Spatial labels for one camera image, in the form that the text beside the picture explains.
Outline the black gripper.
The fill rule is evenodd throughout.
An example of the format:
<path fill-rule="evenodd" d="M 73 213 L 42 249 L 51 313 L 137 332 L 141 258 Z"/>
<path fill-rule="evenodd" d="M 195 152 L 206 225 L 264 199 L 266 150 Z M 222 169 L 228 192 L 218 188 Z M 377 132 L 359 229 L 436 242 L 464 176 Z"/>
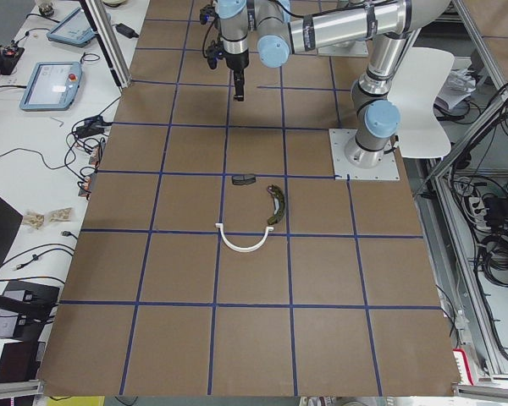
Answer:
<path fill-rule="evenodd" d="M 249 65 L 249 51 L 233 54 L 226 52 L 227 67 L 233 71 L 235 82 L 234 100 L 241 102 L 245 100 L 245 69 Z"/>

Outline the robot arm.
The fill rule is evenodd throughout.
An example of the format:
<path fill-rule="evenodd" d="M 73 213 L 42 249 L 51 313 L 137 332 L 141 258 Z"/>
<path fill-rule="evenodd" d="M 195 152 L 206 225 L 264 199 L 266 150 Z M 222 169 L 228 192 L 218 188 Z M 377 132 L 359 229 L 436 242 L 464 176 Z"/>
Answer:
<path fill-rule="evenodd" d="M 262 19 L 266 18 L 267 16 L 274 17 L 280 21 L 283 21 L 284 23 L 289 23 L 291 18 L 303 19 L 308 17 L 308 14 L 294 14 L 291 11 L 290 4 L 286 3 L 285 1 L 247 1 L 246 4 L 249 9 L 253 9 L 253 13 L 256 15 L 256 21 L 258 25 L 260 25 L 262 23 Z M 318 11 L 312 16 L 318 17 L 336 12 L 357 10 L 363 8 L 366 5 L 366 3 L 352 5 L 347 4 L 345 6 L 334 9 Z"/>
<path fill-rule="evenodd" d="M 344 153 L 355 167 L 376 167 L 401 122 L 388 100 L 395 74 L 419 30 L 449 7 L 446 1 L 338 1 L 314 14 L 295 14 L 288 1 L 212 1 L 200 21 L 212 21 L 218 37 L 204 52 L 211 69 L 224 60 L 233 74 L 234 99 L 245 97 L 249 35 L 257 33 L 263 65 L 282 67 L 293 54 L 331 57 L 334 69 L 364 67 L 351 81 L 358 129 Z"/>

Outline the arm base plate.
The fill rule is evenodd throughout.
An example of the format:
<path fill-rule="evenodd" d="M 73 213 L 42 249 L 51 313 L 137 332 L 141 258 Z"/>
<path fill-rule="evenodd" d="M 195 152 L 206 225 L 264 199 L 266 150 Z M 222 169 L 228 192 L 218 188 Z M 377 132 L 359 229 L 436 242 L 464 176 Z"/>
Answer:
<path fill-rule="evenodd" d="M 355 129 L 329 129 L 329 138 L 336 180 L 400 180 L 389 140 L 381 151 L 371 152 L 364 151 L 356 143 Z"/>
<path fill-rule="evenodd" d="M 368 49 L 365 41 L 344 41 L 332 46 L 320 47 L 317 54 L 330 57 L 367 58 Z"/>

